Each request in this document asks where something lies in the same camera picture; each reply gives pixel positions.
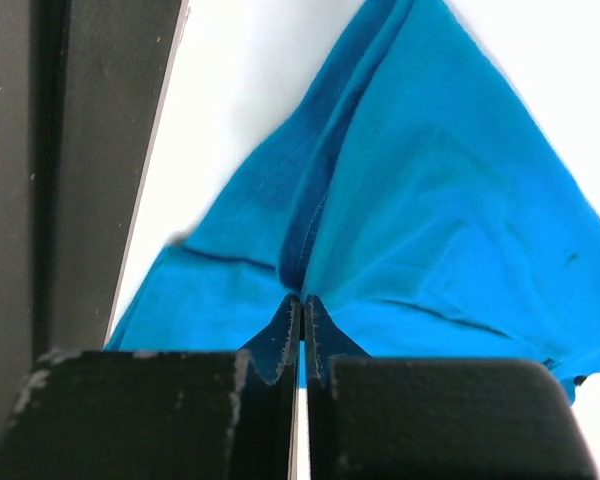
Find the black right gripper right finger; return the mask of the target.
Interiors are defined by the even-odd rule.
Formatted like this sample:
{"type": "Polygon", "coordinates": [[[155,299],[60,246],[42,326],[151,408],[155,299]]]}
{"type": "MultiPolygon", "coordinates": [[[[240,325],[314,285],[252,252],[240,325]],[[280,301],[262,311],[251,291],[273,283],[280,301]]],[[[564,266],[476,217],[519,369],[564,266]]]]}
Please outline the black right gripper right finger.
{"type": "Polygon", "coordinates": [[[315,479],[594,479],[562,387],[526,360],[374,358],[303,309],[315,479]]]}

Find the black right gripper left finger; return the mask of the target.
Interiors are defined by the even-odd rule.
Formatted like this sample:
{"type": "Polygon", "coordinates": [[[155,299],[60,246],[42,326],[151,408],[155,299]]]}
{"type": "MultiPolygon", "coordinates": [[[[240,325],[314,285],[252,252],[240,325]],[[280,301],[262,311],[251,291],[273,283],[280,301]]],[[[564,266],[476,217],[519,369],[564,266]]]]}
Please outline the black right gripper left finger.
{"type": "Polygon", "coordinates": [[[0,432],[0,479],[291,479],[301,306],[229,352],[52,352],[0,432]]]}

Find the blue t-shirt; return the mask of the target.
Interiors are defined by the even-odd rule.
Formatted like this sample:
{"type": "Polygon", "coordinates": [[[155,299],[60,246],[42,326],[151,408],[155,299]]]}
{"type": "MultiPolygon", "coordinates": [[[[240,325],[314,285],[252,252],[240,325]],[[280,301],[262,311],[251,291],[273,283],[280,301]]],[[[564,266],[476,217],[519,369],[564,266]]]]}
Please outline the blue t-shirt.
{"type": "Polygon", "coordinates": [[[444,2],[361,6],[107,349],[238,348],[286,294],[375,357],[600,373],[600,218],[444,2]]]}

